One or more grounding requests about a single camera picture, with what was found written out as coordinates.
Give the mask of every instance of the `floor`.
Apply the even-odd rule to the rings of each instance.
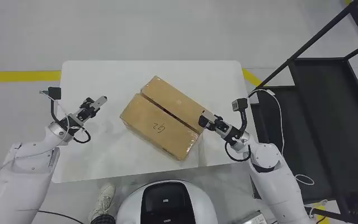
[[[344,7],[343,0],[0,0],[0,71],[60,70],[66,60],[237,60],[263,80]],[[321,38],[305,57],[337,57],[358,46],[358,29],[348,17]],[[352,59],[355,70],[358,60]],[[284,70],[271,85],[290,85]],[[51,121],[48,100],[39,90],[59,82],[0,83],[0,160],[14,142],[39,141]],[[247,83],[248,91],[253,88]],[[51,184],[41,209],[87,223],[98,190],[118,187],[120,202],[150,181],[189,180],[211,197],[219,223],[261,209],[252,199],[241,164],[126,176],[111,180]],[[328,209],[334,211],[335,203]],[[38,223],[72,223],[38,214]]]

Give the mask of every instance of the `black cable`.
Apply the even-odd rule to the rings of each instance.
[[[241,127],[240,127],[239,131],[241,131],[243,133],[247,126],[247,118],[246,118],[245,111],[240,111],[240,115],[241,115]]]
[[[324,216],[323,218],[321,218],[320,220],[318,220],[318,222],[316,222],[315,224],[319,224],[320,222],[322,222],[326,217]]]
[[[55,123],[60,125],[60,121],[57,119],[56,115],[55,115],[55,111],[54,111],[54,101],[51,100],[51,116],[54,119]]]
[[[38,210],[38,212],[47,213],[47,214],[55,214],[55,215],[57,215],[57,216],[62,216],[62,217],[65,217],[65,218],[69,218],[70,220],[74,220],[74,221],[76,221],[76,222],[78,222],[78,223],[80,223],[80,224],[84,224],[83,222],[80,222],[80,221],[78,221],[77,219],[72,218],[72,217],[69,217],[69,216],[66,216],[66,215],[64,215],[64,214],[60,214],[60,213],[56,213],[56,212],[41,211],[41,210]]]
[[[85,143],[87,143],[87,142],[89,142],[89,141],[91,140],[91,135],[90,135],[89,132],[88,132],[86,129],[84,129],[83,127],[82,127],[82,129],[83,129],[84,132],[87,134],[88,139],[87,139],[86,141],[82,142],[82,141],[76,139],[75,137],[73,137],[73,140],[74,140],[75,142],[78,142],[78,143],[81,143],[81,144],[85,144]]]
[[[250,145],[247,145],[247,146],[248,146],[248,156],[247,156],[246,158],[242,159],[242,160],[238,160],[237,158],[232,157],[232,156],[229,154],[229,152],[228,152],[228,147],[227,147],[227,145],[228,145],[228,142],[225,142],[225,152],[226,152],[226,154],[229,156],[229,158],[231,158],[233,161],[236,161],[236,162],[245,162],[245,161],[247,161],[247,160],[251,157],[251,148],[250,148]]]

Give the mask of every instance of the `white sneaker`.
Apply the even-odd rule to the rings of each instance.
[[[89,222],[102,214],[108,214],[115,193],[116,187],[112,184],[106,184],[101,188],[101,194],[97,200],[96,206],[88,216]]]

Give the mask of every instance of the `white table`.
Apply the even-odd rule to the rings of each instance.
[[[67,112],[78,110],[82,101],[104,95],[108,102],[96,117],[85,123],[92,140],[86,144],[70,142],[62,147],[52,181],[110,178],[179,170],[198,166],[228,164],[224,141],[205,130],[201,140],[184,161],[133,135],[119,115],[134,94],[159,76],[196,102],[240,127],[240,114],[232,111],[231,102],[246,97],[247,91],[240,63],[236,61],[68,61],[63,64],[61,105]],[[257,139],[251,108],[246,111],[247,130]],[[85,139],[80,133],[76,136]]]

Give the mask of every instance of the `cardboard box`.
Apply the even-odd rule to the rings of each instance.
[[[133,97],[120,118],[144,139],[184,160],[203,132],[198,125],[203,110],[194,100],[155,76]]]
[[[168,110],[196,133],[203,132],[204,129],[199,126],[198,120],[202,111],[206,109],[158,76],[154,76],[140,93]]]

